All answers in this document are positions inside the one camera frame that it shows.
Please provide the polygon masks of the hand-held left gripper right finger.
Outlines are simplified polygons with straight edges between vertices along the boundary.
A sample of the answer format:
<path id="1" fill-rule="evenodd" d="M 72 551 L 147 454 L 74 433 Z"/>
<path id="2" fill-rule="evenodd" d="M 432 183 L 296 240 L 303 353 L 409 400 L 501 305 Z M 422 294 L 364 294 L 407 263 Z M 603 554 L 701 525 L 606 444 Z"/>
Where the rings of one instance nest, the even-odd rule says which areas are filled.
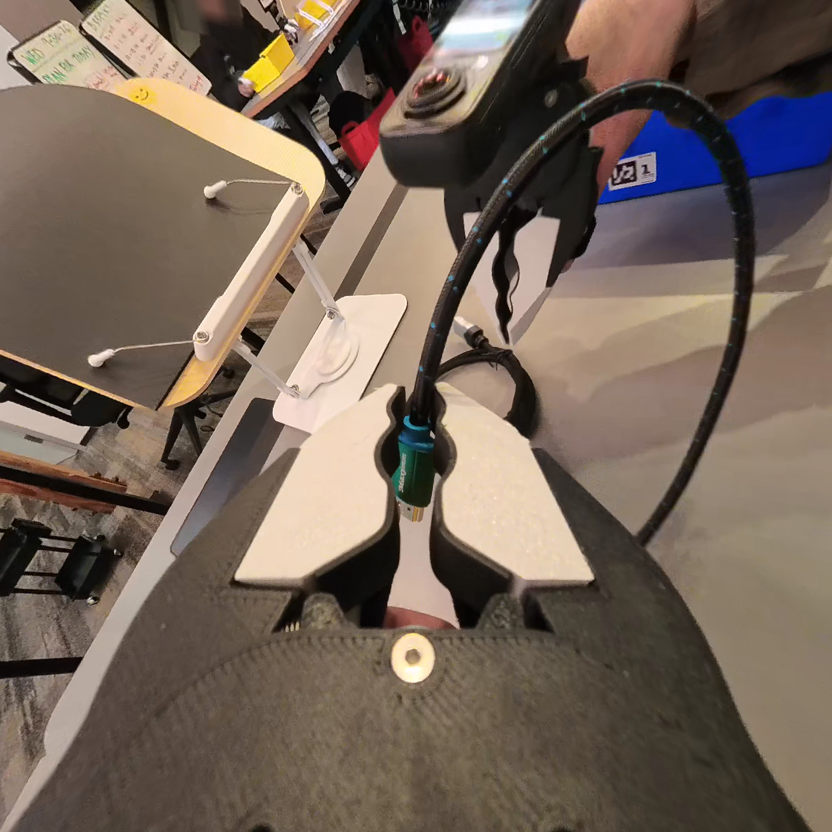
<path id="1" fill-rule="evenodd" d="M 507 595 L 579 590 L 595 575 L 529 439 L 449 383 L 436 387 L 429 556 L 461 626 Z"/>

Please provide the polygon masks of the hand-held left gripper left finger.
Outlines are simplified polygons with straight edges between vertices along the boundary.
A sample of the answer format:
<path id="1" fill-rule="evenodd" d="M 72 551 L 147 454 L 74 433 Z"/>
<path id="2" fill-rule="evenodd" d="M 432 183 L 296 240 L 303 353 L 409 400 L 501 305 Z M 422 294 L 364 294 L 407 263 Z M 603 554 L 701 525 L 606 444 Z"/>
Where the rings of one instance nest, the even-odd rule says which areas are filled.
<path id="1" fill-rule="evenodd" d="M 382 626 L 400 565 L 391 477 L 406 402 L 404 387 L 388 383 L 307 438 L 236 569 L 236 583 L 302 599 L 327 593 L 360 626 Z"/>

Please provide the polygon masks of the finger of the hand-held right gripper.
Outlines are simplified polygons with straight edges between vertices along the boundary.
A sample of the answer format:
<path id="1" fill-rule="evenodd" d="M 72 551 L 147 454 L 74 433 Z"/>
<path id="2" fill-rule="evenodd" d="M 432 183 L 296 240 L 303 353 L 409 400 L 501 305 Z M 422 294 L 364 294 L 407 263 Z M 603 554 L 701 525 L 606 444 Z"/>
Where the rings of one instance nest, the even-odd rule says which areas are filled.
<path id="1" fill-rule="evenodd" d="M 514 244 L 497 231 L 473 273 L 471 289 L 482 303 L 504 344 L 513 344 L 514 294 L 519 285 L 519 265 Z"/>
<path id="2" fill-rule="evenodd" d="M 517 280 L 511 297 L 510 345 L 517 346 L 551 292 L 547 284 L 561 221 L 535 216 L 520 229 L 514 241 Z"/>

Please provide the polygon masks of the person's right forearm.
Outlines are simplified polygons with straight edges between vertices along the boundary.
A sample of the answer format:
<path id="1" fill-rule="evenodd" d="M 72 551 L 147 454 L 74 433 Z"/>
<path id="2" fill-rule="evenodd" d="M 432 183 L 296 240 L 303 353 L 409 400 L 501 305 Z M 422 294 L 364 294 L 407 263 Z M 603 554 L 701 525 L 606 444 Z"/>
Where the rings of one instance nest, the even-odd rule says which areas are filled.
<path id="1" fill-rule="evenodd" d="M 697 1 L 672 76 L 723 118 L 831 91 L 830 1 Z"/>

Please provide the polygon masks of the person's right hand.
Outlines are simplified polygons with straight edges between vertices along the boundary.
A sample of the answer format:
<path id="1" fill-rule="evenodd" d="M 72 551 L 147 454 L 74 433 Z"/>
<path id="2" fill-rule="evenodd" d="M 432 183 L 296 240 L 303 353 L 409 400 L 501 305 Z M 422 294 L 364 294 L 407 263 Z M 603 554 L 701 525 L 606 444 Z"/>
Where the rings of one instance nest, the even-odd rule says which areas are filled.
<path id="1" fill-rule="evenodd" d="M 667 80 L 695 20 L 694 1 L 587 1 L 566 40 L 586 59 L 596 93 L 626 81 Z"/>

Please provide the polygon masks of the red bag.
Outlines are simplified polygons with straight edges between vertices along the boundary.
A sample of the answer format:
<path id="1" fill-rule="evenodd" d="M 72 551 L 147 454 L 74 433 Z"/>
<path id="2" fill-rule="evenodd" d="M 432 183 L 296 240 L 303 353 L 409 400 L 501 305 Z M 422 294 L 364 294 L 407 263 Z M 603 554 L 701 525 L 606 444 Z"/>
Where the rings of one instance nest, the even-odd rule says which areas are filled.
<path id="1" fill-rule="evenodd" d="M 393 89 L 388 89 L 378 106 L 361 122 L 346 122 L 338 135 L 338 143 L 357 172 L 362 173 L 379 146 L 380 123 L 395 101 Z"/>
<path id="2" fill-rule="evenodd" d="M 432 47 L 432 35 L 428 23 L 420 16 L 413 16 L 409 27 L 400 36 L 399 49 L 403 63 L 413 71 Z"/>

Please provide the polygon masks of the long wooden desk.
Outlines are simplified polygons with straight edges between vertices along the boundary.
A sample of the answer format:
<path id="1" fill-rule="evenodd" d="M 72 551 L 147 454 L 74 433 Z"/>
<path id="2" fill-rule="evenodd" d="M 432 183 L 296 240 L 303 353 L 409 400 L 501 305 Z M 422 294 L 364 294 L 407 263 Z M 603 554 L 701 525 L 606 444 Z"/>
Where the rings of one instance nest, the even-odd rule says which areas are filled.
<path id="1" fill-rule="evenodd" d="M 251 120 L 279 114 L 286 122 L 289 136 L 314 154 L 335 193 L 320 203 L 325 214 L 343 207 L 351 195 L 354 177 L 338 163 L 315 125 L 311 108 L 324 96 L 324 87 L 335 78 L 357 44 L 367 24 L 363 20 L 366 8 L 367 2 L 326 2 L 327 17 L 310 19 L 319 27 L 299 34 L 291 63 L 275 81 L 256 93 L 241 112 Z"/>

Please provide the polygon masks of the blue plastic bin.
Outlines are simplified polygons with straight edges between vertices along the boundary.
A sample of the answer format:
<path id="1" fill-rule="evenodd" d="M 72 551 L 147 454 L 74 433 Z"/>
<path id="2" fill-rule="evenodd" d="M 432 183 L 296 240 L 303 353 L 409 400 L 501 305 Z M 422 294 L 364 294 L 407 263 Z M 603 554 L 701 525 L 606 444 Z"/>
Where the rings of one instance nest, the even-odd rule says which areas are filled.
<path id="1" fill-rule="evenodd" d="M 768 97 L 727 121 L 751 178 L 825 162 L 831 148 L 831 94 Z M 599 204 L 682 192 L 720 183 L 718 165 L 691 130 L 650 116 L 617 163 Z"/>

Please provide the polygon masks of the black office chair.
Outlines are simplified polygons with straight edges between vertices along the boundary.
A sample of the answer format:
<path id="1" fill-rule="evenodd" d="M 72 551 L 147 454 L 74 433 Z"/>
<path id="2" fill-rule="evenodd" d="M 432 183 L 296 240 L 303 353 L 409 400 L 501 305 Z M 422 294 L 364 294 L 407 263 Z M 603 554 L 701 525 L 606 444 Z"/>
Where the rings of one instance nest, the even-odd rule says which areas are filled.
<path id="1" fill-rule="evenodd" d="M 115 423 L 120 429 L 129 426 L 130 405 L 5 356 L 1 357 L 1 383 L 2 403 L 23 406 L 84 428 L 100 428 L 110 423 Z M 201 454 L 202 436 L 196 421 L 204 419 L 213 404 L 233 396 L 234 390 L 203 393 L 174 409 L 161 454 L 161 464 L 167 470 L 175 471 L 180 466 L 171 454 L 181 432 L 187 432 L 196 454 Z"/>

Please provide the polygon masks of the wooden bench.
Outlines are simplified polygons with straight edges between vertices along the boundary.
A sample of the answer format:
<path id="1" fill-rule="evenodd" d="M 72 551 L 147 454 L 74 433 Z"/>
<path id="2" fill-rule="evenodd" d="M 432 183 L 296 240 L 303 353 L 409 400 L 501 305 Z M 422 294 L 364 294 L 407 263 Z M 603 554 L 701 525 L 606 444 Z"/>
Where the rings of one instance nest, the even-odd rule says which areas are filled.
<path id="1" fill-rule="evenodd" d="M 26 497 L 46 504 L 95 514 L 111 514 L 117 507 L 164 516 L 172 505 L 165 494 L 130 494 L 127 485 L 100 475 L 1 452 L 1 494 Z"/>

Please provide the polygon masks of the whiteboard with handwriting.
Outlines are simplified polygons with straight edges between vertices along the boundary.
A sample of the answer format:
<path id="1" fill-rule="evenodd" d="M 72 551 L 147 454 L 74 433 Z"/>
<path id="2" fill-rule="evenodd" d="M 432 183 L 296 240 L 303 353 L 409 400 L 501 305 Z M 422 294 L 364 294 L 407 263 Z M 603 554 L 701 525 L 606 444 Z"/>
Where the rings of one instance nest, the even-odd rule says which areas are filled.
<path id="1" fill-rule="evenodd" d="M 114 91 L 127 75 L 81 31 L 59 20 L 11 47 L 11 68 L 36 84 Z"/>
<path id="2" fill-rule="evenodd" d="M 102 1 L 81 32 L 133 78 L 157 78 L 207 96 L 211 81 L 127 1 Z"/>

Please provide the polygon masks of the wooden board with black sheet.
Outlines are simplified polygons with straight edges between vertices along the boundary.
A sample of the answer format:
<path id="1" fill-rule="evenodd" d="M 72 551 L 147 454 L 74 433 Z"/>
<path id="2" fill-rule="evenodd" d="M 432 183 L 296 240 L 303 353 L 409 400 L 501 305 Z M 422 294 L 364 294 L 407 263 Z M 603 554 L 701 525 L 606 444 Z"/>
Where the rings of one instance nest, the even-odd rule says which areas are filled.
<path id="1" fill-rule="evenodd" d="M 265 230 L 286 184 L 302 224 L 325 189 L 299 143 L 167 81 L 153 108 L 61 86 L 2 90 L 2 355 L 147 410 L 196 368 L 190 339 Z"/>

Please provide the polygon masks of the white adhesive wall mount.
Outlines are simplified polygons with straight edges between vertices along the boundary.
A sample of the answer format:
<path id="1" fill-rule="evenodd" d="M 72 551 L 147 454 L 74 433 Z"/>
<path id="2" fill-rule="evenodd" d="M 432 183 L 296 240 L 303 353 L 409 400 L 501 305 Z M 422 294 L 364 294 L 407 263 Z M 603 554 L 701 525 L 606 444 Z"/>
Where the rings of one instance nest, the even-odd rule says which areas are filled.
<path id="1" fill-rule="evenodd" d="M 401 294 L 347 296 L 336 300 L 319 274 L 308 246 L 294 248 L 325 314 L 284 382 L 239 338 L 234 351 L 278 390 L 276 422 L 313 433 L 363 396 L 407 309 Z"/>

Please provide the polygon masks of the black metal frame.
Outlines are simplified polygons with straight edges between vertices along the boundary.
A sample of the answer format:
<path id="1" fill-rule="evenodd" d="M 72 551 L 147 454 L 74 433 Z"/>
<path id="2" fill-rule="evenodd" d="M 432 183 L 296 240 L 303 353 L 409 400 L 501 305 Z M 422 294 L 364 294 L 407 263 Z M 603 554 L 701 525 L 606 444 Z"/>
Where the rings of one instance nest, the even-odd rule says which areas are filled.
<path id="1" fill-rule="evenodd" d="M 43 553 L 62 557 L 56 572 L 31 568 Z M 56 536 L 43 523 L 16 518 L 1 532 L 1 597 L 61 597 L 96 606 L 120 557 L 102 535 Z"/>

